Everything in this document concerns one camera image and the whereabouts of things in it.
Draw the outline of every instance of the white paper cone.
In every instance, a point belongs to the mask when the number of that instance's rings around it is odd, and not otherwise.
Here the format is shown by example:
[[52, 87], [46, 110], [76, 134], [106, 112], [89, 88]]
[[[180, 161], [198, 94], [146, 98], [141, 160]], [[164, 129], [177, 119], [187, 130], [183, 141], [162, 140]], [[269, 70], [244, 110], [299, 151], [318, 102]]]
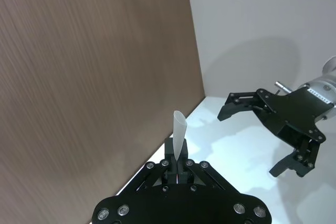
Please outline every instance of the white paper cone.
[[178, 111], [174, 111], [174, 128], [173, 128], [173, 149], [174, 149], [174, 156], [175, 159], [178, 160], [183, 140], [185, 136], [185, 131], [187, 129], [187, 121], [184, 117], [184, 115]]

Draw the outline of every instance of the brown wood panel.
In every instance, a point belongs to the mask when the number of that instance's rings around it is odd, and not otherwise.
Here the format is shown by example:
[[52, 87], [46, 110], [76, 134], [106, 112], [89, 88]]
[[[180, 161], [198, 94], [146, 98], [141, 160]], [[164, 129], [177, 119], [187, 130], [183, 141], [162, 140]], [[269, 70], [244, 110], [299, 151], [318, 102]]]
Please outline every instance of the brown wood panel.
[[204, 97], [189, 0], [0, 0], [0, 223], [87, 223]]

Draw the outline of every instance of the white table surface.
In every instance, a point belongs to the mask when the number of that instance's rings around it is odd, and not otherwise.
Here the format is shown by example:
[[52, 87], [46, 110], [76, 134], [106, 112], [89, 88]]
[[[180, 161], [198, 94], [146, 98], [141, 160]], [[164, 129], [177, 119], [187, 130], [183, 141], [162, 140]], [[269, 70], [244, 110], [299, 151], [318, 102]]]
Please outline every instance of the white table surface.
[[[225, 101], [206, 97], [187, 118], [189, 158], [210, 162], [241, 193], [260, 198], [273, 224], [336, 223], [336, 135], [324, 132], [327, 141], [320, 147], [316, 168], [304, 178], [292, 170], [274, 178], [268, 171], [292, 148], [273, 136], [253, 112], [218, 121]], [[149, 160], [158, 163], [163, 158], [161, 146]]]

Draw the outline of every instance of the screw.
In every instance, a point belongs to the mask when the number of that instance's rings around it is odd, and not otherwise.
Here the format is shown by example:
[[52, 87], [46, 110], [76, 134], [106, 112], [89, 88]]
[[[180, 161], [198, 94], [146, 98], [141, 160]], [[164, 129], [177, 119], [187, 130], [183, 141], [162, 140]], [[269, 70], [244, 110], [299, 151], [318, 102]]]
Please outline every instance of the screw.
[[163, 190], [164, 192], [166, 192], [166, 191], [169, 190], [169, 187], [167, 187], [167, 186], [163, 186], [163, 187], [162, 187], [162, 190]]
[[330, 90], [331, 90], [331, 87], [328, 86], [328, 85], [324, 85], [324, 86], [323, 86], [323, 89], [326, 90], [326, 91], [330, 91]]
[[122, 205], [121, 207], [118, 208], [118, 214], [120, 216], [124, 216], [128, 214], [129, 211], [130, 211], [130, 208], [127, 205]]
[[188, 159], [187, 162], [185, 162], [185, 164], [186, 164], [187, 166], [192, 166], [192, 165], [193, 165], [193, 161], [190, 160], [190, 159]]
[[243, 213], [245, 213], [245, 207], [240, 203], [234, 204], [233, 209], [237, 214], [242, 215]]
[[197, 190], [197, 187], [196, 187], [195, 185], [192, 185], [192, 186], [190, 187], [190, 190], [191, 190], [191, 191], [196, 191], [196, 190]]
[[153, 163], [148, 163], [148, 164], [146, 164], [146, 167], [148, 169], [152, 169], [154, 167], [154, 164]]
[[109, 210], [107, 208], [103, 208], [98, 212], [98, 220], [105, 220], [109, 215]]
[[169, 164], [168, 160], [163, 160], [163, 161], [161, 162], [161, 165], [162, 165], [162, 166], [167, 166], [168, 164]]
[[266, 217], [266, 211], [262, 207], [256, 207], [255, 209], [253, 209], [253, 212], [258, 217], [261, 217], [261, 218]]
[[208, 165], [207, 162], [204, 162], [204, 161], [201, 162], [201, 167], [202, 167], [202, 168], [208, 168], [208, 166], [209, 166], [209, 165]]

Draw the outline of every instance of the white wall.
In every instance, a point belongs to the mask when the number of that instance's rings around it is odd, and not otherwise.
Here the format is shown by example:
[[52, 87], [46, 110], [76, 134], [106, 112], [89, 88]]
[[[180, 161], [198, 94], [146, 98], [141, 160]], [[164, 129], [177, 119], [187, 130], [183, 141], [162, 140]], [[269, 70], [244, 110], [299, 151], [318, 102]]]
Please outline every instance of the white wall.
[[[226, 97], [258, 88], [275, 92], [277, 80], [295, 89], [319, 76], [323, 64], [336, 55], [336, 0], [190, 1], [207, 96]], [[275, 212], [275, 223], [316, 223], [316, 218], [334, 223], [328, 209], [336, 208], [336, 199], [328, 195], [336, 194], [335, 125], [336, 118], [318, 124], [327, 141], [311, 174], [298, 178], [287, 172], [276, 180], [280, 186], [275, 191], [252, 190], [261, 199], [279, 191], [285, 212]], [[212, 130], [207, 134], [207, 139], [213, 138]], [[265, 155], [279, 153], [286, 153], [282, 143]], [[327, 209], [323, 213], [315, 207], [321, 205]]]

